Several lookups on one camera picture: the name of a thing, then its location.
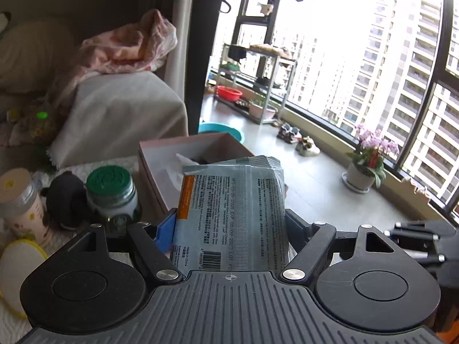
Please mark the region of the blue wet wipes pack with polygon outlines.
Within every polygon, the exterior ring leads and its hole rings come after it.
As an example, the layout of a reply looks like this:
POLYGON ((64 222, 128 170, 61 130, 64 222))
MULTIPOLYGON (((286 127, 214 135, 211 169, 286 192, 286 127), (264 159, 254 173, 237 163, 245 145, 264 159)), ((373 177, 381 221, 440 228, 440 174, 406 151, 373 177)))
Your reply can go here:
POLYGON ((280 272, 289 252, 281 162, 258 155, 185 166, 172 246, 182 274, 280 272))

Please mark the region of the black plush toy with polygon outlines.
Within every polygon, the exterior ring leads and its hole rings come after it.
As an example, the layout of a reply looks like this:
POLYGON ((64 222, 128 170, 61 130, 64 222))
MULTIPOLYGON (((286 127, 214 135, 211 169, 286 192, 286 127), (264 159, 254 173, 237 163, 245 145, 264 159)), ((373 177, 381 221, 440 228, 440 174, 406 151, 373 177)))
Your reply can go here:
POLYGON ((45 199, 45 224, 52 230, 79 231, 91 220, 83 181, 66 171, 52 179, 40 195, 45 199))

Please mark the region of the green lid glass jar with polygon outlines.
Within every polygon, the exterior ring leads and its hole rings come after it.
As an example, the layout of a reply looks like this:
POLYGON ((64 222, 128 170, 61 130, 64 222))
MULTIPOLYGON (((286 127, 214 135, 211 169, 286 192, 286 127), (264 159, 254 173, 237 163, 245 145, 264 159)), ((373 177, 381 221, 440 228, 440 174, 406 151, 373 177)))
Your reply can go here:
POLYGON ((131 173, 119 165, 94 169, 86 179, 86 197, 92 211, 102 218, 119 216, 140 220, 142 207, 131 173))

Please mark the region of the small pair of shoes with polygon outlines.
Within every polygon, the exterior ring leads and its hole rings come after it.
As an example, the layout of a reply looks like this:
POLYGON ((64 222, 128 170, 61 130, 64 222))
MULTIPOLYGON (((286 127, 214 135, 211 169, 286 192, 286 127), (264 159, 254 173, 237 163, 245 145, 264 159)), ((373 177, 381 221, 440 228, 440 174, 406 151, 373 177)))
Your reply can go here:
POLYGON ((313 138, 304 137, 298 127, 293 127, 288 123, 284 123, 279 128, 277 138, 287 144, 294 144, 296 152, 303 157, 315 157, 320 154, 320 149, 316 146, 313 138))

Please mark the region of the pink orchid in white pot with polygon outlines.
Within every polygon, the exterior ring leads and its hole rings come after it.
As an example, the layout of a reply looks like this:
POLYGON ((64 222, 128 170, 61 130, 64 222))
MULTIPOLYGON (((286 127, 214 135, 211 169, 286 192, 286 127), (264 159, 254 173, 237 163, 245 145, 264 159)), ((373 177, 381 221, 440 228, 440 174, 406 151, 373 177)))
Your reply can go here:
POLYGON ((381 132, 359 125, 356 128, 355 150, 348 153, 351 162, 344 174, 344 183, 357 193, 366 194, 374 185, 377 188, 386 178, 384 159, 396 157, 398 145, 381 137, 381 132))

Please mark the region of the teal water basin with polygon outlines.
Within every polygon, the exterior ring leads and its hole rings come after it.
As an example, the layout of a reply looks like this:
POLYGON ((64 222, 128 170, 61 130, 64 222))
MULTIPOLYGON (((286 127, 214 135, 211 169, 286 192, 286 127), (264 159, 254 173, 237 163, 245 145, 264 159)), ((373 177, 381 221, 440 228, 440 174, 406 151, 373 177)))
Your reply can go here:
POLYGON ((234 127, 230 127, 226 124, 220 123, 201 123, 199 124, 199 134, 211 134, 211 133, 228 133, 239 143, 244 143, 244 133, 234 127))

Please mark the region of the grey covered sofa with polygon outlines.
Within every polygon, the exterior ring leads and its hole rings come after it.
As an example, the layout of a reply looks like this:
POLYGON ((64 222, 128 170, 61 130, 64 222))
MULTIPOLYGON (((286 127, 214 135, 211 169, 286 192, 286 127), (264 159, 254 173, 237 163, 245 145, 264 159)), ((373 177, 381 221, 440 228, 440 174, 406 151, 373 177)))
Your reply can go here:
POLYGON ((78 85, 69 108, 56 109, 46 102, 54 80, 39 92, 1 90, 1 147, 20 153, 46 148, 53 165, 62 168, 132 155, 142 140, 184 136, 188 132, 184 102, 157 75, 158 70, 93 76, 78 85), (39 111, 53 114, 58 124, 50 144, 31 140, 30 122, 39 111))

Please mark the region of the floral tin with silver lid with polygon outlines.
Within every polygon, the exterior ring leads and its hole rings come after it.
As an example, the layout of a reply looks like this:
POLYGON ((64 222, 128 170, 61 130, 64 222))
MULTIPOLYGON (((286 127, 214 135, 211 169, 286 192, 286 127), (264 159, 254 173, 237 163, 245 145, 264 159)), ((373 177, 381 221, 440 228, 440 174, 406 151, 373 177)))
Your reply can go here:
POLYGON ((17 238, 44 245, 50 237, 44 215, 42 200, 27 169, 11 169, 1 176, 1 218, 17 238))

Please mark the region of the red plastic basin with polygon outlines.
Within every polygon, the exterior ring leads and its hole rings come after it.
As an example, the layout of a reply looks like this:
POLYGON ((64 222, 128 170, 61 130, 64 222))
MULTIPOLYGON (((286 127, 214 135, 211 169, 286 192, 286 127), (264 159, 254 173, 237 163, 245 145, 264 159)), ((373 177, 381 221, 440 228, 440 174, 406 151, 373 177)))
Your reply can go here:
POLYGON ((216 91, 217 91, 217 95, 228 101, 228 102, 236 102, 237 100, 239 100, 241 98, 241 96, 243 95, 243 93, 238 90, 238 89, 234 89, 234 88, 231 88, 231 87, 227 87, 227 86, 224 86, 224 85, 218 85, 216 87, 216 91))

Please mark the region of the metal balcony shelf rack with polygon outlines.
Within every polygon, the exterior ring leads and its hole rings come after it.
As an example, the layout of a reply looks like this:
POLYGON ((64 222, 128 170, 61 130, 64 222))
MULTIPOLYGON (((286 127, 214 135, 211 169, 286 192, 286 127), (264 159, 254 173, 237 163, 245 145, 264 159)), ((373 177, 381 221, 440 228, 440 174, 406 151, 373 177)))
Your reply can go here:
POLYGON ((296 67, 297 60, 269 44, 224 44, 213 96, 256 124, 270 124, 284 110, 296 67), (238 89, 243 95, 234 103, 228 102, 217 95, 218 85, 238 89))

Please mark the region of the green lid snack jar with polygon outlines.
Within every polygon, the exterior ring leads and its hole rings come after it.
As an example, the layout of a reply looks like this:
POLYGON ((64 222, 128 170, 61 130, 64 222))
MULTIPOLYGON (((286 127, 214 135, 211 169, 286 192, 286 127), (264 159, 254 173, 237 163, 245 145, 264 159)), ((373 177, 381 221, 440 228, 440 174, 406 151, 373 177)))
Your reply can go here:
POLYGON ((50 144, 58 132, 58 124, 53 114, 39 111, 30 122, 30 137, 35 144, 50 144))

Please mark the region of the pink floral blanket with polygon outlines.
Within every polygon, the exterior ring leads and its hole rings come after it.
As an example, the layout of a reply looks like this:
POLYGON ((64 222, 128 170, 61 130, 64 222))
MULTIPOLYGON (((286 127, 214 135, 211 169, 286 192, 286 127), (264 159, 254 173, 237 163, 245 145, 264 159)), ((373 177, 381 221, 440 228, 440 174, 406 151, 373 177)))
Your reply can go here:
POLYGON ((176 46, 176 27, 159 10, 149 10, 137 23, 84 40, 56 75, 46 102, 56 109, 71 107, 78 85, 93 76, 154 72, 176 46))

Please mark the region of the beige pillow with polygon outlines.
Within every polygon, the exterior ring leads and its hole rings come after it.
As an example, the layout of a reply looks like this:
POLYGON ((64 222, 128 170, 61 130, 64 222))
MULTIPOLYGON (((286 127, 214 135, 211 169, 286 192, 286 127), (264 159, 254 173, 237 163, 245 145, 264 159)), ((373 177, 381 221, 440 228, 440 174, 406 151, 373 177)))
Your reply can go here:
POLYGON ((77 43, 77 33, 63 19, 14 26, 1 38, 1 90, 17 94, 46 90, 77 43))

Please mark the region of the beige curtain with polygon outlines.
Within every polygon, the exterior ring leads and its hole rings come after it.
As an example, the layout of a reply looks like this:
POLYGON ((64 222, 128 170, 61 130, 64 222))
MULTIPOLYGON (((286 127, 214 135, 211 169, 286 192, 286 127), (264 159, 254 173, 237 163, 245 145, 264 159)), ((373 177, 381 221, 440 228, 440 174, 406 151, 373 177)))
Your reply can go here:
POLYGON ((171 23, 176 27, 177 46, 168 54, 164 81, 184 101, 188 37, 193 0, 173 0, 171 23))

